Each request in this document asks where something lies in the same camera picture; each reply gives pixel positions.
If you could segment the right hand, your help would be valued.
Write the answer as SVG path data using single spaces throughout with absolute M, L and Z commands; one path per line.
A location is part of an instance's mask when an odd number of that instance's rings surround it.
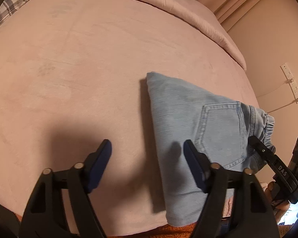
M 274 184 L 275 184 L 275 182 L 268 183 L 268 186 L 264 192 L 269 203 L 272 203 L 272 201 L 273 201 L 271 192 L 273 190 Z M 290 203 L 287 200 L 277 203 L 277 205 L 275 206 L 275 209 L 274 209 L 275 220 L 277 223 L 279 223 L 279 221 L 281 220 L 283 215 L 288 211 L 289 208 L 290 208 Z

